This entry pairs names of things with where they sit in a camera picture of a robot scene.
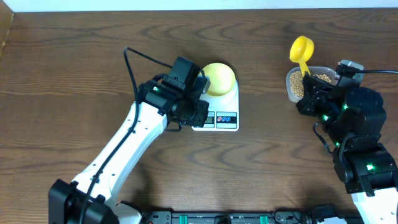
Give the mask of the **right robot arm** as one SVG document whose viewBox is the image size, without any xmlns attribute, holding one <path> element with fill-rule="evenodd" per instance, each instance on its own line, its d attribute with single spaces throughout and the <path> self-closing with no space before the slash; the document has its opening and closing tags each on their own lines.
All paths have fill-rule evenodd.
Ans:
<svg viewBox="0 0 398 224">
<path fill-rule="evenodd" d="M 397 222 L 397 165 L 380 143 L 386 120 L 380 93 L 361 86 L 365 71 L 344 69 L 336 85 L 306 74 L 300 114 L 315 116 L 335 148 L 334 170 L 363 222 Z"/>
</svg>

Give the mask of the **yellow measuring scoop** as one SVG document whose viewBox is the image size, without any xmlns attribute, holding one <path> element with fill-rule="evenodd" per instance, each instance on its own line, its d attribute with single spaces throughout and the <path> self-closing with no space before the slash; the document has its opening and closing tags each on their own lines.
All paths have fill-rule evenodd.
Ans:
<svg viewBox="0 0 398 224">
<path fill-rule="evenodd" d="M 299 64 L 303 77 L 310 74 L 307 61 L 312 57 L 314 50 L 313 40 L 303 35 L 296 38 L 290 48 L 289 59 Z"/>
</svg>

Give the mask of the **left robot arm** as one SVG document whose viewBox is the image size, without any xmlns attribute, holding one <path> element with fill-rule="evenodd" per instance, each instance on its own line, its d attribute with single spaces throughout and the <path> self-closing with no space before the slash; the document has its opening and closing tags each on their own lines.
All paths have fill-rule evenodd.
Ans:
<svg viewBox="0 0 398 224">
<path fill-rule="evenodd" d="M 136 100 L 116 134 L 70 183 L 60 179 L 48 194 L 49 223 L 140 223 L 143 213 L 118 195 L 128 175 L 171 122 L 204 125 L 209 104 L 200 99 L 210 79 L 178 57 L 168 74 L 135 86 Z"/>
</svg>

